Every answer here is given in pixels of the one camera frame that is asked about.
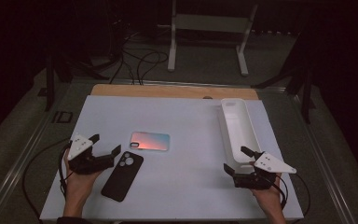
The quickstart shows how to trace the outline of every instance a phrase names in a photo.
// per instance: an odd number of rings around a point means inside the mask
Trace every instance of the white table surface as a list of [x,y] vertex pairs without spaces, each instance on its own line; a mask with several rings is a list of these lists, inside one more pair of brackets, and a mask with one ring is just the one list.
[[[261,150],[281,159],[262,102],[246,101],[246,106]],[[223,169],[226,156],[217,117],[219,109],[220,100],[88,96],[74,134],[100,135],[93,147],[94,156],[109,154],[121,145],[122,153],[131,151],[145,160],[122,203],[101,195],[114,168],[105,170],[96,180],[83,217],[121,221],[266,218],[251,191],[236,189]],[[131,133],[136,131],[169,134],[169,150],[130,149]],[[287,219],[302,218],[290,177],[282,178],[289,190],[283,213]],[[41,219],[60,217],[63,206],[57,174]]]

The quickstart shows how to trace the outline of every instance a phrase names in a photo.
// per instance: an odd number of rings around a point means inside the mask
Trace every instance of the human hand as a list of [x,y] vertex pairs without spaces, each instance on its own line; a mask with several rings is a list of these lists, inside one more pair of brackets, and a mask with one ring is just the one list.
[[103,172],[90,175],[79,175],[69,168],[69,148],[65,152],[64,161],[66,166],[66,198],[63,209],[64,217],[82,217],[83,206],[91,194],[92,187],[97,177]]
[[[280,186],[281,174],[275,177],[275,185]],[[280,192],[274,187],[269,189],[250,189],[254,194],[260,208],[264,211],[271,224],[283,224],[286,220],[281,207]]]

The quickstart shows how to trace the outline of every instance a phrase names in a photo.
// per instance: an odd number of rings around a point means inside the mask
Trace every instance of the white tray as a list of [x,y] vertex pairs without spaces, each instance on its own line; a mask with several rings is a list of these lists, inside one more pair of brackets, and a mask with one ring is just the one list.
[[249,174],[254,169],[249,164],[255,161],[241,152],[241,147],[248,147],[252,151],[261,152],[255,137],[254,127],[246,102],[242,99],[223,99],[222,111],[219,114],[220,129],[226,151],[227,164],[236,173]]

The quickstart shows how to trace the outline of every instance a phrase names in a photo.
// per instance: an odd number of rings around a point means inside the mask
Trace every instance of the white metal stand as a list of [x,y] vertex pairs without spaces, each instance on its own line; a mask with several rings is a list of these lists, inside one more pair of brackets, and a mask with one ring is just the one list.
[[171,47],[168,60],[168,71],[173,72],[175,70],[177,47],[176,29],[220,31],[243,34],[243,40],[241,44],[237,46],[237,55],[238,62],[240,63],[241,75],[248,76],[249,73],[245,57],[243,56],[243,51],[251,32],[256,11],[257,5],[254,5],[249,18],[176,14],[176,0],[172,0]]

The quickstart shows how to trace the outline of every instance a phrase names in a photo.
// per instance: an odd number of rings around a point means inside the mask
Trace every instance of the sleeve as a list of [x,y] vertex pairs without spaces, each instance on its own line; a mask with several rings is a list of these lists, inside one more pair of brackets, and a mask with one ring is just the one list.
[[57,224],[92,224],[81,217],[59,217],[57,219]]

